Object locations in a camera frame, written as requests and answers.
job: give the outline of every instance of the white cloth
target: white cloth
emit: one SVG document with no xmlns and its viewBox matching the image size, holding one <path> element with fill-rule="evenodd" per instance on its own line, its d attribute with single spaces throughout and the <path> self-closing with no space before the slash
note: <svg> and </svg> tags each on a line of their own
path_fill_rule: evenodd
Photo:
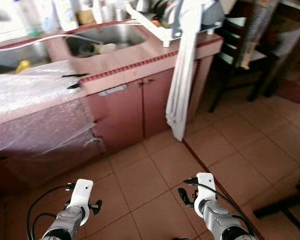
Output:
<svg viewBox="0 0 300 240">
<path fill-rule="evenodd" d="M 197 33 L 200 31 L 201 16 L 205 9 L 202 3 L 196 3 L 195 1 L 192 4 L 197 4 L 196 7 L 192 5 L 189 8 L 188 4 L 187 10 L 183 11 L 180 17 L 182 37 L 165 111 L 167 123 L 172 128 L 174 137 L 179 141 L 182 141 L 186 129 Z"/>
</svg>

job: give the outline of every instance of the cabinet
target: cabinet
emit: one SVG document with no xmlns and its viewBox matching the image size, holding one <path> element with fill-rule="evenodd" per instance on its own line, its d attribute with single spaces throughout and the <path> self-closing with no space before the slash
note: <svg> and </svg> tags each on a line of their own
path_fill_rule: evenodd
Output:
<svg viewBox="0 0 300 240">
<path fill-rule="evenodd" d="M 94 135 L 108 153 L 142 141 L 142 80 L 89 95 L 87 101 L 95 119 Z"/>
<path fill-rule="evenodd" d="M 166 106 L 174 68 L 143 79 L 144 137 L 149 138 L 167 129 Z"/>
<path fill-rule="evenodd" d="M 0 195 L 40 186 L 101 154 L 92 121 L 76 99 L 0 124 Z"/>
<path fill-rule="evenodd" d="M 174 69 L 87 96 L 94 135 L 107 153 L 117 152 L 168 128 L 166 105 Z"/>
</svg>

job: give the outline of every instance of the clear plastic sheet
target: clear plastic sheet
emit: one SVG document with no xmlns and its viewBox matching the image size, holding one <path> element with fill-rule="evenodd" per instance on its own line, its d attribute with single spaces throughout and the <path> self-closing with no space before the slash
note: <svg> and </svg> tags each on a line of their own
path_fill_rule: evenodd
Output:
<svg viewBox="0 0 300 240">
<path fill-rule="evenodd" d="M 100 139 L 84 97 L 67 91 L 78 78 L 67 61 L 0 76 L 0 115 L 53 102 L 22 117 L 0 123 L 0 164 L 23 183 L 39 186 L 101 152 Z"/>
<path fill-rule="evenodd" d="M 0 124 L 28 113 L 82 97 L 67 87 L 78 82 L 68 61 L 28 68 L 19 74 L 0 74 Z"/>
</svg>

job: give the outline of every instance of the stainless steel sink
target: stainless steel sink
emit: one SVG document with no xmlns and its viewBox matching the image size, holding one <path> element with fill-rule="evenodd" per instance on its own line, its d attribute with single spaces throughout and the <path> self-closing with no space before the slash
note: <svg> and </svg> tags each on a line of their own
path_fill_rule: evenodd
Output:
<svg viewBox="0 0 300 240">
<path fill-rule="evenodd" d="M 142 44 L 147 40 L 147 38 L 143 34 L 138 32 L 133 25 L 125 24 L 116 24 L 95 28 L 76 33 L 76 35 L 87 37 L 102 42 L 103 44 L 120 44 L 121 48 L 122 46 L 123 48 L 128 48 L 131 46 Z M 92 43 L 91 41 L 69 37 L 66 38 L 66 42 L 73 56 L 77 58 L 90 57 L 81 54 L 79 48 Z"/>
<path fill-rule="evenodd" d="M 47 47 L 43 42 L 37 42 L 18 49 L 0 51 L 0 74 L 14 73 L 23 60 L 28 60 L 32 66 L 51 63 Z"/>
</svg>

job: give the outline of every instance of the black cable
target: black cable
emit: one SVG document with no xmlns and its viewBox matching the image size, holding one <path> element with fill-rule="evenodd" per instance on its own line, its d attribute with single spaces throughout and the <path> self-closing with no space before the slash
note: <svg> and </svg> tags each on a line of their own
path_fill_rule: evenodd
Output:
<svg viewBox="0 0 300 240">
<path fill-rule="evenodd" d="M 29 210 L 28 210 L 28 214 L 26 216 L 26 226 L 25 226 L 25 230 L 26 230 L 26 237 L 28 240 L 35 240 L 35 239 L 32 239 L 31 238 L 31 235 L 30 235 L 30 215 L 31 215 L 31 211 L 32 209 L 34 208 L 34 206 L 41 200 L 43 199 L 46 195 L 48 195 L 49 193 L 55 191 L 55 190 L 58 190 L 58 189 L 68 189 L 69 188 L 69 185 L 64 185 L 64 186 L 57 186 L 57 187 L 54 187 L 52 189 L 50 189 L 49 191 L 47 191 L 46 193 L 42 194 L 37 200 L 34 201 L 34 203 L 32 203 L 32 205 L 30 206 Z"/>
<path fill-rule="evenodd" d="M 39 214 L 38 216 L 36 216 L 36 218 L 35 218 L 34 221 L 33 221 L 32 228 L 31 228 L 31 237 L 32 237 L 33 240 L 36 239 L 36 236 L 35 236 L 36 223 L 37 223 L 37 221 L 38 221 L 41 217 L 43 217 L 43 216 L 52 217 L 52 218 L 54 218 L 54 219 L 57 218 L 56 215 L 54 215 L 54 214 L 52 214 L 52 213 L 49 213 L 49 212 L 44 212 L 44 213 L 41 213 L 41 214 Z"/>
<path fill-rule="evenodd" d="M 240 220 L 242 220 L 242 221 L 245 221 L 245 220 L 242 218 L 242 216 L 232 215 L 232 217 L 235 218 L 235 219 L 240 219 Z"/>
<path fill-rule="evenodd" d="M 240 215 L 240 217 L 242 218 L 242 221 L 244 222 L 244 224 L 246 225 L 246 227 L 248 228 L 248 231 L 249 231 L 249 234 L 251 234 L 252 236 L 254 236 L 254 231 L 251 227 L 251 225 L 249 224 L 248 220 L 246 219 L 244 213 L 242 211 L 240 211 L 239 209 L 236 208 L 236 206 L 228 199 L 226 198 L 225 196 L 223 196 L 221 193 L 217 192 L 216 190 L 213 190 L 211 187 L 208 187 L 206 185 L 203 185 L 201 183 L 196 183 L 196 182 L 193 182 L 192 180 L 184 180 L 183 181 L 184 183 L 186 184 L 189 184 L 189 185 L 194 185 L 194 186 L 200 186 L 200 187 L 203 187 L 205 189 L 208 189 L 210 190 L 211 192 L 217 194 L 220 198 L 222 198 L 223 200 L 225 200 L 231 207 L 233 207 L 234 210 L 237 211 L 237 213 Z"/>
</svg>

